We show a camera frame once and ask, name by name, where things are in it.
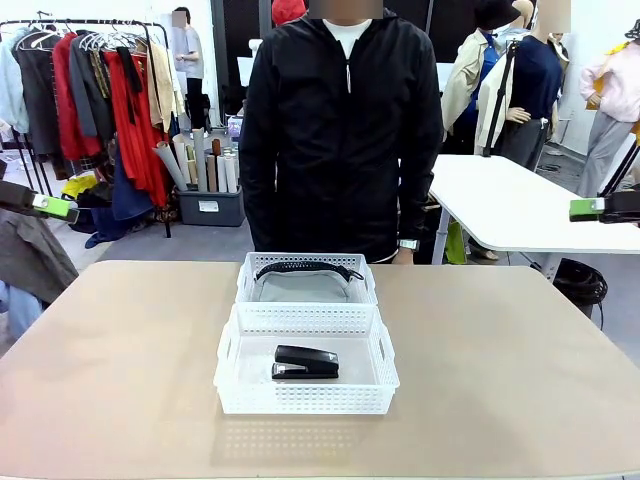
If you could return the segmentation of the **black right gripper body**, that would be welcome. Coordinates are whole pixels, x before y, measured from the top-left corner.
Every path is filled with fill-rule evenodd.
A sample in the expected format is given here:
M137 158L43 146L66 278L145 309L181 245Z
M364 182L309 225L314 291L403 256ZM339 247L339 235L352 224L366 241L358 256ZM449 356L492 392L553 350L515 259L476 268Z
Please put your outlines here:
M640 192L619 191L603 197L604 210L599 221L605 224L640 222Z

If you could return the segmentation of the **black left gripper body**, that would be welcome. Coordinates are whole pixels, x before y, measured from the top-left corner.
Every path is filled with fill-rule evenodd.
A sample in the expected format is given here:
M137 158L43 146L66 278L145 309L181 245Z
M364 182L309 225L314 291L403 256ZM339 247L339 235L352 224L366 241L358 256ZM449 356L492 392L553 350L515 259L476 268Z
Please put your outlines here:
M29 212L33 209L34 192L26 186L0 181L0 207L13 212Z

